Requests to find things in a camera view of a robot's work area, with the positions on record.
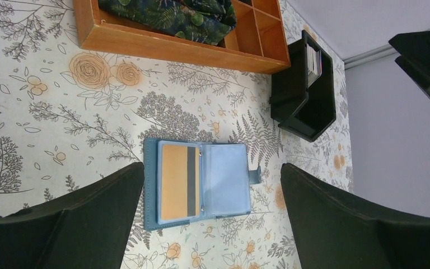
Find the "rolled green tie front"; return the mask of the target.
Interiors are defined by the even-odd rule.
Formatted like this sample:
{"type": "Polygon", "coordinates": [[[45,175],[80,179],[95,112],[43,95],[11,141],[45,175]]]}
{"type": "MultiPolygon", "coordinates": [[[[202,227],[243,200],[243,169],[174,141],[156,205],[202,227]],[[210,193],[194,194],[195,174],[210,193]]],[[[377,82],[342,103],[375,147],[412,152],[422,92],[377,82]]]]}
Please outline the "rolled green tie front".
{"type": "Polygon", "coordinates": [[[178,38],[217,45],[237,25],[231,1],[99,1],[113,15],[178,38]]]}

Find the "blue leather card holder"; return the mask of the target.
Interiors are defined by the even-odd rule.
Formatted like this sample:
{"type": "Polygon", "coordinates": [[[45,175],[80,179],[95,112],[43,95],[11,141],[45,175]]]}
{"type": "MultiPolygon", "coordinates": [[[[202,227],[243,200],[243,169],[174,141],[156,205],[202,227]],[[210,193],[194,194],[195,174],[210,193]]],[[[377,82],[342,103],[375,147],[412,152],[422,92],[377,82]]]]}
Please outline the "blue leather card holder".
{"type": "Polygon", "coordinates": [[[260,183],[261,168],[249,169],[245,144],[145,138],[143,150],[145,230],[160,230],[251,212],[250,186],[260,183]],[[196,145],[200,149],[201,213],[194,219],[159,222],[161,145],[164,143],[196,145]]]}

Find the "stack of cards in box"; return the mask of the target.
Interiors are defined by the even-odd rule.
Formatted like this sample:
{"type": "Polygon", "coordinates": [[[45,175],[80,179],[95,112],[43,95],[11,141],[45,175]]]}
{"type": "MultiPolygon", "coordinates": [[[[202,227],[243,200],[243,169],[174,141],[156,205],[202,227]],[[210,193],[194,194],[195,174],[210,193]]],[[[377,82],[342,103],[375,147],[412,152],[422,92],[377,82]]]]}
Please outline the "stack of cards in box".
{"type": "Polygon", "coordinates": [[[322,75],[322,52],[306,44],[307,87],[310,87],[322,75]]]}

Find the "black card box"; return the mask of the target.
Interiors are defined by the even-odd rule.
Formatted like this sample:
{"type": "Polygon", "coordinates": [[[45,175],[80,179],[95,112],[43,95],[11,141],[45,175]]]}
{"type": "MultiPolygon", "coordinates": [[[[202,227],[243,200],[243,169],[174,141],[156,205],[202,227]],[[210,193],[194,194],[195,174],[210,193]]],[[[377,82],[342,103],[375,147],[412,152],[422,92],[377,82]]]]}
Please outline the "black card box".
{"type": "Polygon", "coordinates": [[[336,120],[333,60],[306,30],[288,52],[290,68],[272,75],[270,116],[280,129],[314,142],[336,120]],[[310,87],[306,44],[322,52],[322,75],[310,87]]]}

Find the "floral table mat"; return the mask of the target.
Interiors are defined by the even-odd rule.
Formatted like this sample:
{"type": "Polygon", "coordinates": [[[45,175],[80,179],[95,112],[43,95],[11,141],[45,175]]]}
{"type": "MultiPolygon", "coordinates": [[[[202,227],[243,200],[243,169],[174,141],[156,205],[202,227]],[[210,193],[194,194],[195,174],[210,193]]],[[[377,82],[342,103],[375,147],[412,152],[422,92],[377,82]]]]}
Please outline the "floral table mat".
{"type": "Polygon", "coordinates": [[[336,121],[313,143],[270,117],[268,75],[83,50],[72,1],[0,1],[0,215],[143,159],[146,137],[242,142],[251,214],[145,231],[139,205],[122,268],[300,268],[280,170],[293,163],[352,191],[343,61],[336,121]]]}

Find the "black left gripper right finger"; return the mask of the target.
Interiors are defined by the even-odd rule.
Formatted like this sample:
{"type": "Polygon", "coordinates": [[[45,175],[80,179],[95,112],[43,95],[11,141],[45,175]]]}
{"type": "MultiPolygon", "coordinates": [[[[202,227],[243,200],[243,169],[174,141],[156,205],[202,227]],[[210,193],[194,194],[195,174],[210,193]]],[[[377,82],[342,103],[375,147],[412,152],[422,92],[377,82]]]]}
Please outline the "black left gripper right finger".
{"type": "Polygon", "coordinates": [[[430,217],[370,202],[290,163],[281,185],[302,268],[430,268],[430,217]]]}

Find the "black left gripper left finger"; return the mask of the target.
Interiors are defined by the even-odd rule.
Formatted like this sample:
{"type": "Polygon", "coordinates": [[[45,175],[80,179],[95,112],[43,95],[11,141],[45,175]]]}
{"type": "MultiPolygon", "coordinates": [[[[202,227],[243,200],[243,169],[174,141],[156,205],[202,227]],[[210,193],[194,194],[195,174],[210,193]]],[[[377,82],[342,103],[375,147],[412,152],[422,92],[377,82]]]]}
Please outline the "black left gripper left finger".
{"type": "Polygon", "coordinates": [[[0,216],[0,268],[120,268],[143,185],[144,166],[132,163],[0,216]]]}

